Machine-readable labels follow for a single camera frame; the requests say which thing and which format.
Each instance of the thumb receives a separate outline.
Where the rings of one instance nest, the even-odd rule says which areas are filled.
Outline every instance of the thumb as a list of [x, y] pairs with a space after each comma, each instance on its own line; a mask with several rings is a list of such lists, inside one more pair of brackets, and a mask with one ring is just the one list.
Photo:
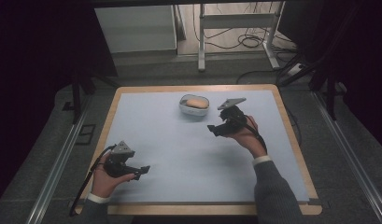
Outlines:
[[130, 181], [135, 177], [135, 174], [128, 174], [128, 175], [123, 175], [118, 177], [117, 179], [119, 180], [120, 183]]

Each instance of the bread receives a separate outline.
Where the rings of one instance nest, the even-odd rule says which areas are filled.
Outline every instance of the bread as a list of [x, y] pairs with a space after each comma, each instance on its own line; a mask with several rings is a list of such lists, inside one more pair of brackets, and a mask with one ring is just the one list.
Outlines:
[[208, 108], [208, 102], [199, 99], [189, 99], [186, 103], [186, 106], [195, 107], [199, 109], [206, 109]]

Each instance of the left hand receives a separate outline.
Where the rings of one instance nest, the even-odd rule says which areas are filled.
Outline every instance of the left hand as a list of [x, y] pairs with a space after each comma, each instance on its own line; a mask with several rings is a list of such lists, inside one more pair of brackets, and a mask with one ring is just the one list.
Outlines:
[[[110, 153], [103, 156], [99, 163], [105, 163]], [[104, 170], [103, 164], [98, 164], [94, 170], [92, 180], [92, 194], [101, 198], [109, 198], [115, 187], [134, 178], [134, 174], [123, 175], [118, 178], [111, 177]]]

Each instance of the shirt cuff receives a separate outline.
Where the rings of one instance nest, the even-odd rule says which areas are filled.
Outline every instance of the shirt cuff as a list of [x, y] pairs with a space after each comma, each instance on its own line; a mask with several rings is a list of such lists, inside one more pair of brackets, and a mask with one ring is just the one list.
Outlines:
[[92, 202], [95, 202], [95, 203], [108, 203], [109, 202], [109, 198], [98, 197], [92, 193], [89, 193], [88, 199]]
[[268, 155], [255, 158], [255, 160], [252, 162], [252, 165], [255, 166], [265, 161], [271, 161]]

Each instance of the cable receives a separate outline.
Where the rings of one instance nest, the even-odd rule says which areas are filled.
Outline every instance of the cable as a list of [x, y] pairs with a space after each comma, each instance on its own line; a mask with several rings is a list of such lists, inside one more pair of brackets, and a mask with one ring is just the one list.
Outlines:
[[247, 129], [249, 129], [249, 130], [254, 134], [254, 136], [261, 142], [261, 145], [263, 146], [263, 148], [264, 148], [265, 151], [267, 152], [266, 144], [265, 144], [265, 142], [264, 142], [262, 136], [260, 135], [260, 133], [258, 133], [258, 130], [257, 130], [257, 129], [253, 129], [253, 128], [250, 127], [247, 123], [244, 123], [244, 122], [242, 122], [241, 120], [239, 120], [239, 119], [237, 119], [237, 118], [235, 118], [235, 117], [230, 116], [230, 117], [228, 117], [228, 119], [230, 119], [230, 120], [234, 120], [234, 121], [236, 121], [238, 124], [240, 124], [241, 126], [247, 128]]
[[220, 11], [219, 7], [218, 7], [218, 3], [217, 3], [217, 10], [220, 12], [220, 14], [223, 14], [223, 13]]
[[283, 49], [281, 47], [278, 47], [274, 44], [272, 44], [271, 46], [272, 50], [275, 51], [275, 52], [278, 52], [278, 51], [283, 51], [283, 52], [292, 52], [292, 53], [296, 53], [298, 52], [298, 49]]
[[249, 118], [249, 116], [246, 115], [246, 117], [251, 121], [252, 126], [254, 127], [255, 130], [258, 130], [257, 126], [255, 126], [254, 122]]
[[300, 53], [300, 52], [297, 52], [296, 54], [295, 54], [295, 56], [293, 56], [291, 59], [290, 59], [290, 61], [282, 68], [282, 69], [280, 69], [280, 72], [277, 74], [277, 76], [276, 76], [276, 82], [275, 82], [275, 85], [277, 85], [278, 86], [278, 83], [279, 83], [279, 81], [280, 81], [280, 79], [284, 76], [284, 72], [285, 71], [287, 71], [288, 70], [288, 68], [290, 68], [290, 67], [293, 67], [295, 64], [297, 64], [300, 60], [301, 60], [301, 58], [302, 58], [302, 53]]
[[282, 53], [288, 53], [288, 52], [285, 52], [285, 51], [283, 51], [283, 52], [277, 52], [277, 53], [276, 53], [276, 57], [277, 57], [281, 62], [283, 62], [283, 63], [288, 63], [290, 60], [284, 60], [284, 59], [280, 58], [279, 54], [282, 54]]
[[251, 7], [251, 3], [248, 3], [248, 6], [246, 7], [246, 9], [244, 9], [244, 12], [243, 13], [246, 13], [247, 9]]
[[292, 117], [292, 120], [293, 120], [293, 122], [294, 122], [294, 124], [293, 124], [293, 125], [291, 124], [291, 126], [292, 126], [292, 127], [295, 126], [296, 130], [298, 131], [298, 137], [297, 137], [297, 139], [298, 139], [298, 144], [299, 144], [299, 146], [300, 146], [300, 145], [302, 144], [302, 133], [301, 133], [301, 128], [299, 127], [298, 119], [292, 114], [292, 112], [291, 112], [290, 109], [286, 106], [286, 104], [284, 104], [284, 102], [283, 102], [283, 105], [284, 105], [284, 107], [286, 108], [287, 112], [290, 114], [290, 117]]
[[288, 42], [291, 42], [291, 43], [293, 43], [293, 41], [292, 41], [292, 40], [289, 40], [289, 39], [286, 39], [286, 38], [280, 37], [280, 36], [278, 36], [278, 35], [275, 35], [275, 37], [276, 37], [276, 38], [279, 38], [279, 39], [282, 39], [282, 40], [285, 40], [285, 41], [288, 41]]
[[[258, 5], [258, 4], [255, 4], [255, 7], [254, 7], [253, 12], [256, 11], [256, 9], [257, 9], [257, 5]], [[192, 5], [192, 18], [193, 18], [193, 31], [194, 31], [194, 35], [195, 35], [196, 39], [197, 39], [198, 41], [200, 41], [199, 37], [197, 36], [196, 26], [195, 26], [195, 20], [194, 20], [194, 5]], [[217, 36], [217, 35], [222, 35], [222, 34], [228, 32], [228, 31], [230, 31], [230, 30], [232, 30], [232, 29], [233, 29], [233, 28], [224, 30], [224, 31], [222, 31], [222, 32], [220, 32], [220, 33], [218, 33], [218, 34], [216, 34], [216, 35], [212, 35], [212, 36], [206, 36], [206, 35], [204, 35], [204, 37], [205, 37], [205, 38], [212, 38], [212, 37], [215, 37], [215, 36]], [[257, 48], [258, 46], [260, 46], [260, 45], [263, 43], [264, 39], [266, 38], [266, 32], [267, 32], [267, 30], [266, 30], [266, 29], [263, 29], [263, 30], [265, 31], [265, 32], [264, 32], [264, 35], [263, 35], [263, 38], [260, 38], [260, 37], [258, 37], [257, 35], [248, 35], [248, 34], [247, 34], [248, 28], [247, 28], [246, 31], [245, 31], [245, 33], [244, 33], [243, 35], [240, 35], [240, 36], [237, 37], [237, 42], [238, 42], [238, 44], [237, 44], [237, 45], [234, 45], [234, 46], [231, 46], [231, 47], [223, 47], [223, 46], [220, 46], [220, 45], [211, 43], [211, 42], [205, 42], [205, 44], [207, 44], [207, 45], [212, 45], [212, 46], [215, 46], [215, 47], [220, 48], [220, 49], [234, 49], [234, 48], [237, 48], [237, 47], [240, 46], [240, 45], [243, 45], [244, 47], [249, 48], [249, 49], [254, 49], [254, 48]], [[257, 44], [254, 45], [254, 46], [252, 46], [252, 45], [248, 45], [248, 44], [245, 43], [247, 40], [256, 41]]]
[[239, 84], [239, 80], [242, 78], [242, 77], [244, 77], [244, 76], [246, 76], [246, 75], [248, 75], [248, 74], [252, 74], [252, 73], [264, 73], [264, 72], [269, 72], [269, 73], [273, 73], [273, 72], [275, 72], [275, 70], [271, 70], [271, 71], [250, 71], [250, 72], [246, 72], [246, 73], [243, 73], [242, 75], [240, 75], [238, 78], [237, 78], [237, 80], [236, 80], [236, 85], [238, 85]]
[[109, 150], [113, 149], [115, 146], [107, 147], [107, 148], [104, 149], [104, 151], [98, 156], [98, 158], [95, 159], [94, 164], [92, 165], [91, 169], [90, 169], [89, 172], [88, 172], [88, 175], [86, 176], [85, 180], [83, 181], [82, 186], [81, 186], [80, 189], [79, 189], [79, 192], [78, 192], [77, 197], [75, 198], [74, 202], [72, 203], [71, 209], [69, 210], [69, 216], [70, 216], [70, 217], [74, 217], [74, 216], [76, 216], [76, 215], [78, 214], [78, 213], [75, 211], [75, 208], [77, 207], [79, 198], [80, 198], [80, 196], [82, 195], [83, 190], [86, 188], [86, 186], [88, 185], [89, 181], [91, 180], [91, 178], [92, 178], [92, 174], [94, 173], [95, 168], [97, 167], [97, 165], [101, 164], [101, 163], [100, 163], [101, 158], [104, 156], [104, 154], [106, 154], [106, 152], [108, 152]]
[[272, 9], [272, 5], [273, 5], [273, 2], [270, 2], [269, 13], [270, 13], [270, 10]]

